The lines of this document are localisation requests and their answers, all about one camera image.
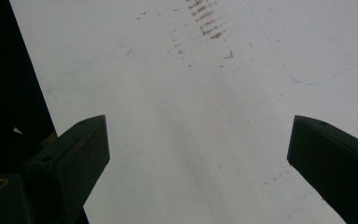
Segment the black mechanical part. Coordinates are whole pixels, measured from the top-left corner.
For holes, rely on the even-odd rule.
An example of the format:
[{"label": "black mechanical part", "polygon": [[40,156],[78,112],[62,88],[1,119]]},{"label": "black mechanical part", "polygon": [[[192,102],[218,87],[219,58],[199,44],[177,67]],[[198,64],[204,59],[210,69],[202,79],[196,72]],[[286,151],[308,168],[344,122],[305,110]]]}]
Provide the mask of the black mechanical part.
[{"label": "black mechanical part", "polygon": [[358,223],[358,139],[295,116],[287,160],[347,223]]},{"label": "black mechanical part", "polygon": [[27,161],[27,176],[0,175],[0,224],[88,223],[83,205],[109,159],[105,116],[78,122]]}]

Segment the white surface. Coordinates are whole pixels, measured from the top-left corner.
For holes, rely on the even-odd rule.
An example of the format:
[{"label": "white surface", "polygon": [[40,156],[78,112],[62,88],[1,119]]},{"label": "white surface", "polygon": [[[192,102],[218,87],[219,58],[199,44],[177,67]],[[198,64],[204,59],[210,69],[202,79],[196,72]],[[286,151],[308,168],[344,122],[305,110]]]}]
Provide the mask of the white surface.
[{"label": "white surface", "polygon": [[286,153],[358,137],[358,1],[11,2],[58,133],[107,116],[90,223],[343,223]]}]

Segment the scuffed white surface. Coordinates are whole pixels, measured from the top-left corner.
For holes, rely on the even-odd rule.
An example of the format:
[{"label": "scuffed white surface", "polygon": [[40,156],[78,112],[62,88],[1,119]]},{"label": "scuffed white surface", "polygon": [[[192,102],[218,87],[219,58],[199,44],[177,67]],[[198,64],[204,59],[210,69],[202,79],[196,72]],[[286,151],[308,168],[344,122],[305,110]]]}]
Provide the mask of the scuffed white surface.
[{"label": "scuffed white surface", "polygon": [[58,133],[107,116],[90,223],[344,223],[285,157],[295,114],[358,137],[358,1],[11,3]]}]

